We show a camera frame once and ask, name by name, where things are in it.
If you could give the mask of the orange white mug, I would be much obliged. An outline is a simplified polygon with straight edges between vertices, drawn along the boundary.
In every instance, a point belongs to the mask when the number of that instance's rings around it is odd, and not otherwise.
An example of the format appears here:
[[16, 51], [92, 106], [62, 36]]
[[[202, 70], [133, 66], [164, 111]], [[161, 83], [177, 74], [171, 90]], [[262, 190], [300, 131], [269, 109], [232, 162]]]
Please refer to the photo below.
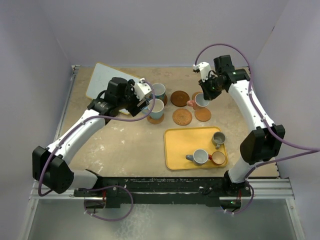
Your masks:
[[204, 94], [199, 93], [195, 96], [194, 100], [189, 100], [187, 102], [188, 107], [192, 107], [193, 110], [206, 108], [209, 105], [210, 101], [204, 99]]

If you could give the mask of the light wooden round coaster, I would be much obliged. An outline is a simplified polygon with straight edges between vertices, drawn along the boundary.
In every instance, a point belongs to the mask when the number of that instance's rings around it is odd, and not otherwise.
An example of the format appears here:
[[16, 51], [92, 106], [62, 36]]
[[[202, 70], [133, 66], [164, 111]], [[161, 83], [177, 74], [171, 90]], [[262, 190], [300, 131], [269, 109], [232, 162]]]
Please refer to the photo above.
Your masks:
[[201, 122], [207, 122], [211, 119], [212, 114], [207, 108], [199, 108], [194, 112], [195, 118]]

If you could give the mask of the large light blue mug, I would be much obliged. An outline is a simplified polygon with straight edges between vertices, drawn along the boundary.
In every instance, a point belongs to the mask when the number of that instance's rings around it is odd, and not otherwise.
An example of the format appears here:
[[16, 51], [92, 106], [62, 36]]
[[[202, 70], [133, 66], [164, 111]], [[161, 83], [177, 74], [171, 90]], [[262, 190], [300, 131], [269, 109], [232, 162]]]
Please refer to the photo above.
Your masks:
[[142, 113], [146, 115], [148, 111], [152, 108], [152, 106], [153, 106], [153, 109], [149, 114], [149, 116], [154, 120], [159, 120], [164, 114], [164, 103], [162, 100], [158, 98], [151, 99], [149, 101], [149, 105], [142, 110]]

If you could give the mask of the dark brown wooden coaster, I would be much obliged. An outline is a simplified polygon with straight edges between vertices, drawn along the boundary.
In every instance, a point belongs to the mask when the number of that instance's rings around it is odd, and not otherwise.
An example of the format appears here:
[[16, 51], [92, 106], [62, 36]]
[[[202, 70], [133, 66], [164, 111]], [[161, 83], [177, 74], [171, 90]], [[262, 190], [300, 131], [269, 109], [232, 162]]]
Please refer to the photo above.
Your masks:
[[174, 91], [170, 96], [170, 101], [176, 107], [184, 107], [190, 100], [188, 93], [182, 90]]
[[166, 106], [167, 103], [168, 103], [168, 97], [167, 97], [167, 95], [165, 95], [165, 96], [164, 96], [164, 99], [163, 99], [163, 104], [164, 104], [164, 106]]

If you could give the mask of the small woven rattan coaster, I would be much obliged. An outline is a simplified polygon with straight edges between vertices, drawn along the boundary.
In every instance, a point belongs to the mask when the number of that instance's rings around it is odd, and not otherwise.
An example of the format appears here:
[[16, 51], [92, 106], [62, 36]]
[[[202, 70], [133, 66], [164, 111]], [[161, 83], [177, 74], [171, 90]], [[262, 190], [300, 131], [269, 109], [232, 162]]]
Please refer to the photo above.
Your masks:
[[157, 125], [163, 122], [165, 115], [163, 114], [159, 119], [153, 119], [150, 115], [147, 116], [147, 121], [153, 125]]

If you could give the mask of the blue patterned mug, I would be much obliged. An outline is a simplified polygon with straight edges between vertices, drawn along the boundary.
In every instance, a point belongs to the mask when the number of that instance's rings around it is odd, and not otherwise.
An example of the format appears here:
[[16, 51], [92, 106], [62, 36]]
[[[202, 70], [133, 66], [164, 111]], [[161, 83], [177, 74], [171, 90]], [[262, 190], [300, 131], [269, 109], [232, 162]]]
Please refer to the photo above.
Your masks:
[[166, 87], [162, 83], [154, 83], [152, 87], [154, 89], [155, 98], [164, 101], [166, 95]]

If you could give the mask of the large woven rattan coaster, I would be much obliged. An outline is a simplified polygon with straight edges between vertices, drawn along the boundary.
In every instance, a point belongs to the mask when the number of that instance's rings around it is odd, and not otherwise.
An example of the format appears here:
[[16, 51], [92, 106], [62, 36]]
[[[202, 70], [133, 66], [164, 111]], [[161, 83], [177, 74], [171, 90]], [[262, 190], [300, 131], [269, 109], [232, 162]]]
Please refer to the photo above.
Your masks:
[[172, 119], [177, 125], [186, 126], [191, 123], [193, 116], [189, 110], [181, 108], [173, 112]]

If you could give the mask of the small grey cup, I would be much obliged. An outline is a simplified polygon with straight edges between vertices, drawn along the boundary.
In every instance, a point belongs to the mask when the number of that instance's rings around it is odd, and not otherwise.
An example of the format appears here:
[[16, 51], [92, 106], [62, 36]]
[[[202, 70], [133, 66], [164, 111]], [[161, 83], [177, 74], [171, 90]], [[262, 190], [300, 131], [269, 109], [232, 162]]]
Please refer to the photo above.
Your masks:
[[218, 150], [226, 141], [226, 136], [224, 133], [217, 131], [213, 134], [211, 142], [215, 146], [215, 149]]

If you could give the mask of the grey blue mug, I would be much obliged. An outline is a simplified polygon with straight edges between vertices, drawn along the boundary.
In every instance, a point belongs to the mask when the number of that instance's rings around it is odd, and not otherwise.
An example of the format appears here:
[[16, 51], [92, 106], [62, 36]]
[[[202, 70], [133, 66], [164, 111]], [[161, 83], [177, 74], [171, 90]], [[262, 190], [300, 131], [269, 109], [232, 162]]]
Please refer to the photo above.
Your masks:
[[204, 149], [197, 149], [193, 154], [187, 154], [185, 158], [188, 161], [193, 162], [193, 164], [196, 166], [202, 166], [207, 163], [209, 154]]

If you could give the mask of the small orange cup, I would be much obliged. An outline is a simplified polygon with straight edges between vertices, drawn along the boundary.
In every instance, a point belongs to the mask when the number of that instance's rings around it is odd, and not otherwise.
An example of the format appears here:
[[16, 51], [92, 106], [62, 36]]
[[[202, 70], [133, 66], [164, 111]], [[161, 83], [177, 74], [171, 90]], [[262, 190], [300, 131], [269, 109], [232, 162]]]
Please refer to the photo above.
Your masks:
[[215, 151], [212, 154], [209, 154], [208, 158], [213, 164], [218, 166], [223, 165], [226, 161], [226, 156], [220, 151]]

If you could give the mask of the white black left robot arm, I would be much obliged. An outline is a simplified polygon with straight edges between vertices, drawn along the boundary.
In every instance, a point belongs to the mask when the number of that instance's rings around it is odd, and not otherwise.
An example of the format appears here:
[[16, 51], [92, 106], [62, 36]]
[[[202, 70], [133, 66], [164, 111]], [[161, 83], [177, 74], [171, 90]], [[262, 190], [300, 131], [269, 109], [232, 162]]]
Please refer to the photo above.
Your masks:
[[36, 147], [32, 152], [32, 177], [38, 181], [38, 195], [44, 197], [42, 186], [49, 192], [62, 194], [70, 188], [85, 189], [91, 196], [103, 191], [99, 176], [91, 170], [72, 171], [72, 159], [81, 147], [111, 120], [119, 120], [119, 110], [135, 116], [148, 104], [155, 91], [145, 79], [139, 82], [113, 77], [107, 88], [94, 98], [80, 119], [65, 134], [47, 147]]

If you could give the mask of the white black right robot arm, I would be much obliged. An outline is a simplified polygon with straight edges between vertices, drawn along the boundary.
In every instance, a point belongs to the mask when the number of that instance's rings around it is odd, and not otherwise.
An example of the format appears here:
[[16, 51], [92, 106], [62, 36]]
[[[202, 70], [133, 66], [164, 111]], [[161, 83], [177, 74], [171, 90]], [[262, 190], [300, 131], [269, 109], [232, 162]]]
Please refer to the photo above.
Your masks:
[[230, 55], [217, 57], [213, 62], [214, 69], [207, 62], [193, 65], [193, 71], [200, 73], [198, 84], [204, 99], [212, 101], [222, 91], [229, 93], [249, 130], [239, 147], [240, 159], [224, 174], [222, 190], [226, 195], [233, 196], [248, 178], [250, 170], [279, 154], [286, 131], [283, 125], [276, 125], [264, 111], [250, 86], [250, 76], [245, 69], [236, 69]]

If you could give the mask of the yellow framed whiteboard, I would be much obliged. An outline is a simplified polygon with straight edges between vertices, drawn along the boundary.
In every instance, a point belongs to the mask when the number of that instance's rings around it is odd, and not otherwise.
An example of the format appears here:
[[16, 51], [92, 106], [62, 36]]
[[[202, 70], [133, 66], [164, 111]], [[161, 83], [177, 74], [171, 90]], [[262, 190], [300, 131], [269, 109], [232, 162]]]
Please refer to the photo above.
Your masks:
[[97, 63], [86, 93], [86, 96], [92, 99], [87, 109], [97, 111], [100, 116], [110, 116], [112, 119], [118, 115], [119, 109], [129, 113], [125, 109], [127, 105], [125, 90], [129, 80], [137, 83], [140, 79]]

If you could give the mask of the yellow plastic tray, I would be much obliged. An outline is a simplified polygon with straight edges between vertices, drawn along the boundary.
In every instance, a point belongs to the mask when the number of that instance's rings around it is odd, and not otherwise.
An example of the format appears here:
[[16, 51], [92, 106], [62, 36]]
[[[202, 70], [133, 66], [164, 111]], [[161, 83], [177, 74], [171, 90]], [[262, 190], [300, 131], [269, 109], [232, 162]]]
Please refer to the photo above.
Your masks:
[[[171, 128], [164, 133], [165, 163], [170, 170], [191, 170], [223, 168], [229, 163], [227, 149], [222, 145], [216, 149], [212, 143], [212, 137], [221, 129], [217, 126]], [[207, 163], [197, 166], [186, 159], [186, 155], [192, 155], [195, 150], [203, 149], [209, 155], [221, 152], [225, 156], [222, 164], [216, 164], [209, 160]]]

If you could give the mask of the aluminium table edge rail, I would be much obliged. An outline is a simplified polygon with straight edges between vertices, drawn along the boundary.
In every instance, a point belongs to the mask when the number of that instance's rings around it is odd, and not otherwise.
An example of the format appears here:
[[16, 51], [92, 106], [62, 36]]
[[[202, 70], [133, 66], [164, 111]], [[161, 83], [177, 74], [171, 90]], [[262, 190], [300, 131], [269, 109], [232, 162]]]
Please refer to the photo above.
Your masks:
[[76, 77], [78, 75], [79, 69], [81, 68], [81, 65], [72, 65], [71, 67], [72, 67], [72, 75], [71, 75], [71, 78], [70, 78], [70, 85], [69, 85], [69, 89], [68, 89], [68, 92], [67, 92], [66, 100], [65, 100], [65, 103], [64, 103], [64, 106], [63, 106], [63, 109], [62, 109], [61, 117], [60, 117], [59, 123], [57, 125], [57, 129], [56, 129], [55, 136], [54, 136], [54, 139], [53, 139], [54, 142], [58, 140], [58, 138], [59, 138], [59, 136], [61, 134], [61, 131], [62, 131], [62, 128], [63, 128], [63, 124], [64, 124], [64, 120], [65, 120], [65, 116], [66, 116], [66, 112], [67, 112], [67, 108], [68, 108], [70, 97], [71, 97], [71, 93], [72, 93], [72, 90], [74, 88], [75, 80], [76, 80]]

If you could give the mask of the black aluminium robot base frame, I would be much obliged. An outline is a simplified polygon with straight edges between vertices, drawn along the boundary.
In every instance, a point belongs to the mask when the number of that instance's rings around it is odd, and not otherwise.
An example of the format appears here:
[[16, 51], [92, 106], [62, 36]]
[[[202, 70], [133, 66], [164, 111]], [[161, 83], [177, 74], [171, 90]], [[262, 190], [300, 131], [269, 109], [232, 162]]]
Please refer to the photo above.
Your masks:
[[76, 198], [85, 207], [119, 208], [129, 205], [205, 205], [233, 214], [245, 210], [253, 199], [293, 199], [287, 179], [250, 179], [231, 182], [223, 177], [103, 177], [94, 175], [93, 186], [76, 183], [77, 175], [69, 173], [45, 181], [42, 189], [34, 184], [31, 195], [41, 198]]

